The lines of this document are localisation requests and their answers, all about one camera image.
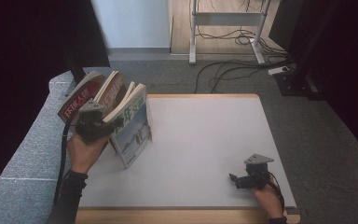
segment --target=gray carpet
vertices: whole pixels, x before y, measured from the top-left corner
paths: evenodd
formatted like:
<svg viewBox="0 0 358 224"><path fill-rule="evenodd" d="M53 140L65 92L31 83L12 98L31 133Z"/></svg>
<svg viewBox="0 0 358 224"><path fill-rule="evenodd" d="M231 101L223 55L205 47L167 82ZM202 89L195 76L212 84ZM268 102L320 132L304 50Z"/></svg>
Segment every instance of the gray carpet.
<svg viewBox="0 0 358 224"><path fill-rule="evenodd" d="M197 73L209 63L114 61L112 68L86 70L104 75L118 70L127 82L146 84L149 93L192 93ZM198 93L210 92L208 81L216 70L217 66L204 71ZM237 70L226 77L247 76L253 71ZM63 128L55 111L70 81L68 73L50 81L45 106L0 177L0 223L43 223L48 216ZM282 97L267 70L222 81L217 90L260 96L301 223L358 223L358 142L327 102Z"/></svg>

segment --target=wall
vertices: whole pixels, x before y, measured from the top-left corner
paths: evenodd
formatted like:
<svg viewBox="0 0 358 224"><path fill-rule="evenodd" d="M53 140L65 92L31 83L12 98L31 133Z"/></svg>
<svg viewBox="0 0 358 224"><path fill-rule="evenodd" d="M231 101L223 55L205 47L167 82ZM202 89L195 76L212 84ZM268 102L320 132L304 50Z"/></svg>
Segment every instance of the wall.
<svg viewBox="0 0 358 224"><path fill-rule="evenodd" d="M117 48L169 48L166 0L92 0L105 45Z"/></svg>

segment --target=white table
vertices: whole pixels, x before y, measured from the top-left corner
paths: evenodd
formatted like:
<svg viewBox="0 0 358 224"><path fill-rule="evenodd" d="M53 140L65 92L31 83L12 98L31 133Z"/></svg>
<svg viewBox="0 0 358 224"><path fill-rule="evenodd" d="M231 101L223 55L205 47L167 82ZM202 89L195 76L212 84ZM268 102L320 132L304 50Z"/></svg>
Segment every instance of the white table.
<svg viewBox="0 0 358 224"><path fill-rule="evenodd" d="M253 195L236 189L228 177L247 175L243 162L254 153L275 160L268 169L278 178L286 208L296 208L257 95L148 95L148 117L153 141L129 169L112 148L90 169L79 223L101 217L111 218L110 223L123 218L119 223L125 223L134 216L142 217L139 223L158 216L172 217L172 222L195 211L194 217L223 212L219 217L247 223L243 214L248 213L265 220L263 212L253 210L258 207ZM292 218L291 223L299 221L299 216Z"/></svg>

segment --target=wooden panel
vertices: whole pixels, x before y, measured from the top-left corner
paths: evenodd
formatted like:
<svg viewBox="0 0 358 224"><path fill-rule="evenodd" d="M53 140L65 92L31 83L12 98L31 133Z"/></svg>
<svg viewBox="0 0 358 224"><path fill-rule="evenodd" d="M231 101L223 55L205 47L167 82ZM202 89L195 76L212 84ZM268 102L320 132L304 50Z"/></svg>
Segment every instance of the wooden panel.
<svg viewBox="0 0 358 224"><path fill-rule="evenodd" d="M190 0L169 0L172 8L173 26L172 26L172 53L188 54L190 49L191 37L191 18ZM268 41L268 44L274 48L280 48L269 40L269 30L275 18L276 11L280 0L271 0L269 5L268 15L264 24L264 29L261 34L262 38ZM247 1L243 0L210 0L200 1L199 12L245 12L247 8ZM248 12L259 12L261 1L251 0ZM226 35L235 30L240 29L240 26L200 26L200 32L208 35ZM242 26L241 29L248 30L253 33L257 30L254 26ZM238 45L234 39L204 39L197 36L197 53L232 53L254 55L250 46Z"/></svg>
<svg viewBox="0 0 358 224"><path fill-rule="evenodd" d="M297 224L300 215L287 215L287 223ZM246 210L92 210L80 209L76 223L119 224L256 224L268 223L259 209Z"/></svg>

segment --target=book cover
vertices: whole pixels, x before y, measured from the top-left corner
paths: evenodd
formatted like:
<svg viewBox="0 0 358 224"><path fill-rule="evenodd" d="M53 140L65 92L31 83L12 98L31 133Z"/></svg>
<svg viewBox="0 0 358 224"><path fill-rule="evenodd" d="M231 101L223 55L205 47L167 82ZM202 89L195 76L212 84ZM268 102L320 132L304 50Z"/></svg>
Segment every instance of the book cover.
<svg viewBox="0 0 358 224"><path fill-rule="evenodd" d="M125 167L128 168L144 150L150 135L145 85L138 84L119 111L115 115L110 115L109 120L117 118L123 119L124 125L115 129L111 140Z"/></svg>
<svg viewBox="0 0 358 224"><path fill-rule="evenodd" d="M71 93L63 100L57 111L57 115L65 123L74 111L77 111L90 98L93 98L103 83L103 75L90 72L76 85ZM76 124L77 115L74 116L72 125Z"/></svg>
<svg viewBox="0 0 358 224"><path fill-rule="evenodd" d="M98 91L94 101L103 105L103 118L110 114L124 99L127 88L124 85L123 76L112 72Z"/></svg>

